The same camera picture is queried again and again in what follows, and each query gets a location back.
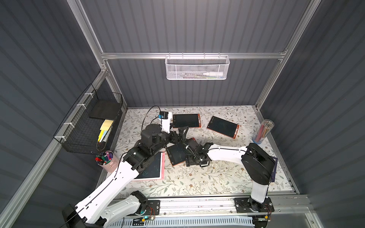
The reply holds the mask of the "pink white writing tablet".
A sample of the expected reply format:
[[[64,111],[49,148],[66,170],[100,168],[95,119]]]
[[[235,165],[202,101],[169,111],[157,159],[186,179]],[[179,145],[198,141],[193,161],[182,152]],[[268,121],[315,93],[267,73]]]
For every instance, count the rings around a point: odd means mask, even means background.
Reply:
[[[165,153],[159,152],[154,161],[134,181],[152,181],[164,179]]]

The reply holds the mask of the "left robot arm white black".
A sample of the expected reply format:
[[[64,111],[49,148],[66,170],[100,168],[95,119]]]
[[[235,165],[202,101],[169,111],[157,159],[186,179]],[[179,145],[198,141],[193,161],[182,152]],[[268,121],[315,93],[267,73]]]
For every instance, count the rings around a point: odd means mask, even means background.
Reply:
[[[163,129],[158,124],[150,124],[141,132],[138,140],[110,176],[90,195],[77,205],[68,204],[62,211],[64,226],[67,228],[105,228],[125,216],[141,214],[145,211],[148,199],[140,191],[131,193],[126,199],[111,204],[121,190],[155,159],[155,156],[168,144],[183,143],[188,127],[171,131],[171,126]]]

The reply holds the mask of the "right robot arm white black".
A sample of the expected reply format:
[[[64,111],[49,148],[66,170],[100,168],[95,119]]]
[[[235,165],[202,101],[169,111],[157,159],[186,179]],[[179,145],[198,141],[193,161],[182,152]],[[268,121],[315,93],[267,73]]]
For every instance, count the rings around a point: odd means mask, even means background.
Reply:
[[[207,142],[204,145],[198,144],[194,139],[184,144],[188,151],[186,165],[198,165],[201,168],[207,167],[212,161],[225,161],[242,165],[252,179],[252,191],[242,206],[249,208],[252,212],[274,211],[273,205],[268,197],[269,185],[274,182],[273,173],[276,162],[256,143],[249,143],[243,147],[227,147]]]

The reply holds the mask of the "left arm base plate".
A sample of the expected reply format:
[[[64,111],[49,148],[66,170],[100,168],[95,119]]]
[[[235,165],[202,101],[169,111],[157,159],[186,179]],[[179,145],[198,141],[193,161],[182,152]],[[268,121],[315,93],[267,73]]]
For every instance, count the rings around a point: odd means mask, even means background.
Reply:
[[[134,213],[136,216],[155,216],[159,215],[159,211],[161,208],[160,200],[148,200],[147,202],[143,202],[137,211]]]

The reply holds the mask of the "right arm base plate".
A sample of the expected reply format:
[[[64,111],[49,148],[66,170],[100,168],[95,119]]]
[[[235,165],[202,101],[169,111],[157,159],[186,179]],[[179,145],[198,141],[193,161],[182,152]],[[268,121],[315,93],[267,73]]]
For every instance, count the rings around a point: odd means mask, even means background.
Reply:
[[[262,212],[270,215],[275,211],[273,203],[269,197],[266,197],[263,203],[259,203],[251,197],[234,198],[234,204],[237,213]]]

